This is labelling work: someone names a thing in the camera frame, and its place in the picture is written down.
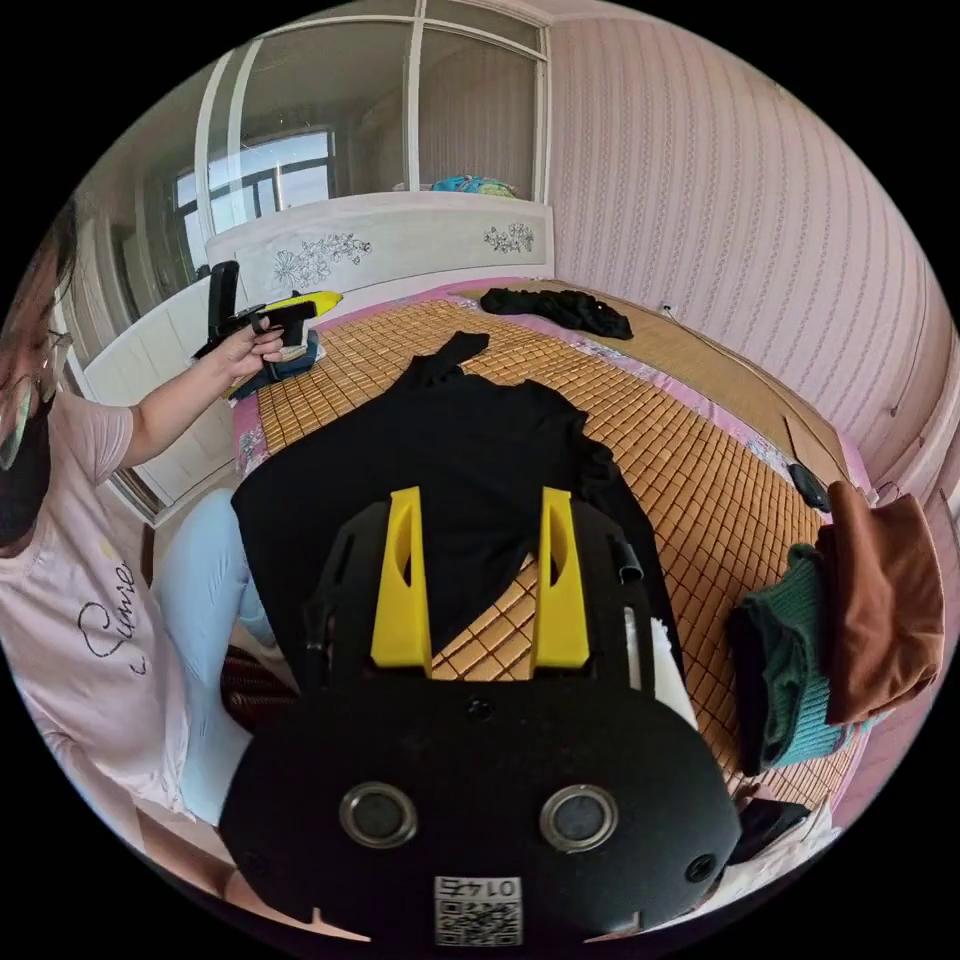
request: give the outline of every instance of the bamboo mat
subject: bamboo mat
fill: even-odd
[[[700,732],[731,793],[739,772],[734,671],[723,622],[746,592],[776,582],[793,543],[820,525],[796,490],[678,400],[560,340],[447,301],[423,301],[329,330],[327,355],[308,373],[258,394],[271,454],[381,393],[411,358],[457,330],[490,346],[464,364],[502,384],[547,384],[589,414],[585,432],[613,452],[656,530]],[[531,558],[496,605],[435,659],[440,680],[529,677],[536,566]],[[832,757],[756,778],[779,800],[814,807],[838,787],[852,745]]]
[[[465,297],[479,299],[487,289],[487,287],[465,285],[457,292]],[[507,284],[507,289],[582,290],[584,288],[558,280],[534,280],[527,283]],[[738,362],[716,344],[696,336],[680,323],[674,323],[607,293],[595,290],[586,292],[594,294],[622,313],[630,321],[633,339],[612,340],[609,337],[598,337],[586,331],[578,331],[583,336],[596,340],[597,343],[605,343],[643,363],[649,363],[650,366],[692,387],[723,407],[727,413],[739,417],[785,453],[790,452],[791,442],[784,418],[790,416],[796,420],[797,411],[802,411],[811,441],[819,446],[820,457],[829,462],[833,470],[847,477],[849,471],[836,430],[793,391],[776,381],[776,388],[772,387],[770,382],[773,378],[769,374],[759,370],[742,357]],[[790,403],[784,399],[785,397],[790,398]]]

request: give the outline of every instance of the glasses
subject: glasses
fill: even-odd
[[[30,417],[34,390],[41,403],[47,403],[56,393],[57,379],[63,371],[71,343],[73,338],[69,333],[49,331],[33,370],[0,393],[0,470],[9,470],[17,458]]]

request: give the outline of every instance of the white cloth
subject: white cloth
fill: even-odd
[[[639,690],[641,684],[637,628],[629,611],[625,625],[627,629],[627,661],[630,671],[630,686],[634,690]],[[699,732],[693,704],[687,694],[683,677],[680,676],[677,662],[673,659],[673,648],[670,646],[667,628],[659,620],[653,618],[650,620],[650,631],[653,634],[654,697],[665,707],[669,707],[675,713],[678,713],[694,730]]]

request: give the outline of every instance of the light blue jeans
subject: light blue jeans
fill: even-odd
[[[250,742],[220,697],[230,635],[239,620],[261,643],[275,642],[230,497],[228,490],[215,490],[190,511],[152,587],[186,676],[190,738],[180,781],[183,801],[214,826]]]

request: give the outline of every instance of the pink t-shirt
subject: pink t-shirt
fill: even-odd
[[[156,601],[116,549],[94,492],[120,465],[133,415],[61,391],[50,411],[50,489],[29,547],[0,558],[0,640],[48,746],[124,839],[130,794],[186,812],[183,666]]]

